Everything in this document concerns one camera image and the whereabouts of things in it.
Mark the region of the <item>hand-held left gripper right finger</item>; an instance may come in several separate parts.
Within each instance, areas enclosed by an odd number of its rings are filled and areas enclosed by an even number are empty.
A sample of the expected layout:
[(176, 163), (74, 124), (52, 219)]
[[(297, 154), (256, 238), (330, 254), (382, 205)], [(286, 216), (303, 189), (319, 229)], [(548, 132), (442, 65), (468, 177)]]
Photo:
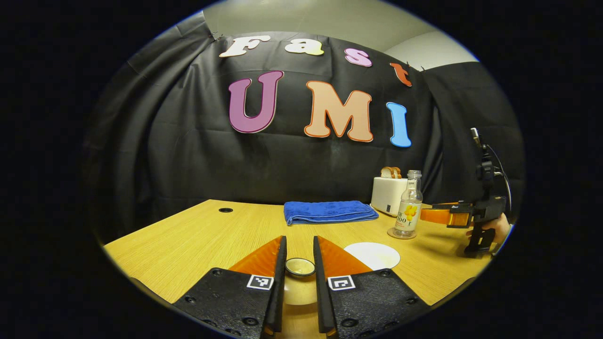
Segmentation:
[(321, 236), (314, 263), (318, 327), (328, 339), (384, 339), (432, 309), (392, 269), (373, 270)]

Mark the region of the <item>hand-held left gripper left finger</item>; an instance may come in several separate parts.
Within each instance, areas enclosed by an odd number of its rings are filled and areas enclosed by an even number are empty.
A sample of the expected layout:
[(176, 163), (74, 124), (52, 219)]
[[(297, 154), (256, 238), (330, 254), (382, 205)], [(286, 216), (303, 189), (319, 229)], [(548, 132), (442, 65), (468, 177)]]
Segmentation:
[(231, 268), (211, 268), (174, 306), (233, 339), (273, 339), (282, 330), (287, 239), (278, 236)]

